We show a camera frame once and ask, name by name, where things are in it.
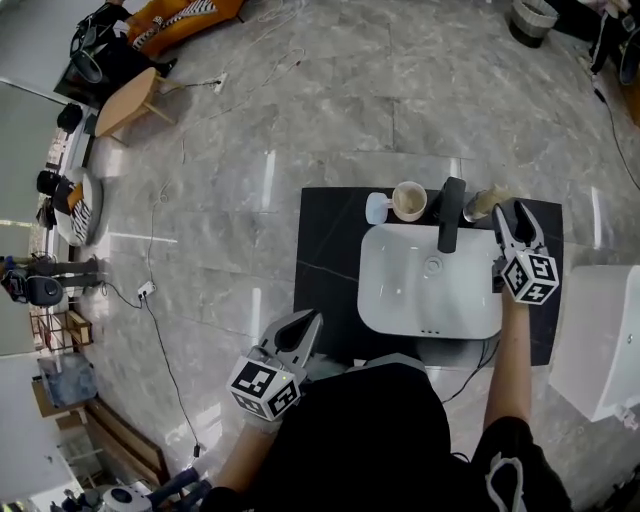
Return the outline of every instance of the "orange chair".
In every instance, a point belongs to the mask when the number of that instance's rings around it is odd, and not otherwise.
[[[181,19],[147,41],[140,51],[149,57],[157,57],[179,41],[217,23],[237,17],[244,2],[244,0],[212,1],[216,6],[216,12]],[[168,20],[190,3],[191,0],[151,0],[144,9],[135,13],[133,17],[145,23],[153,22],[156,16],[160,16],[163,20]],[[135,27],[131,27],[127,33],[129,44],[132,44],[142,32]]]

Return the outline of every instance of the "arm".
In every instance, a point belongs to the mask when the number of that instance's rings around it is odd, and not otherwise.
[[[276,439],[276,432],[263,432],[246,423],[236,445],[213,484],[238,494],[246,492],[253,483],[262,463]]]
[[[15,258],[13,256],[10,256],[10,257],[13,260],[13,264],[16,266],[27,267],[31,263],[33,263],[33,258]],[[0,278],[4,277],[4,274],[6,273],[7,270],[11,270],[13,268],[11,265],[9,265],[5,261],[5,259],[6,258],[4,256],[0,257]]]
[[[128,17],[124,22],[139,32],[146,32],[147,30],[151,30],[156,27],[152,21],[139,20],[135,16]]]
[[[505,416],[527,423],[531,416],[529,306],[502,291],[502,334],[484,414],[484,429]]]

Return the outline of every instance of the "sink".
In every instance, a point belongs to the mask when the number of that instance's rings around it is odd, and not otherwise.
[[[438,226],[381,224],[362,239],[358,312],[374,331],[427,338],[485,339],[500,330],[492,293],[500,256],[493,231],[458,229],[457,249],[438,251]]]

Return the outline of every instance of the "wall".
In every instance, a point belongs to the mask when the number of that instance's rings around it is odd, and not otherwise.
[[[63,105],[0,83],[0,220],[35,222],[36,177]]]
[[[0,13],[0,77],[51,92],[69,62],[76,25],[102,0],[22,0]],[[136,12],[145,0],[129,0]]]
[[[74,481],[58,453],[58,427],[42,418],[31,390],[37,355],[0,357],[0,501],[12,502]]]
[[[29,229],[16,226],[0,226],[0,254],[27,254]],[[33,335],[29,325],[29,308],[16,304],[0,289],[0,356],[33,352]]]

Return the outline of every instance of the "white cabinet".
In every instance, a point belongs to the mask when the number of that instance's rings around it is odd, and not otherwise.
[[[640,403],[640,266],[576,267],[565,286],[549,383],[591,421],[620,416]]]

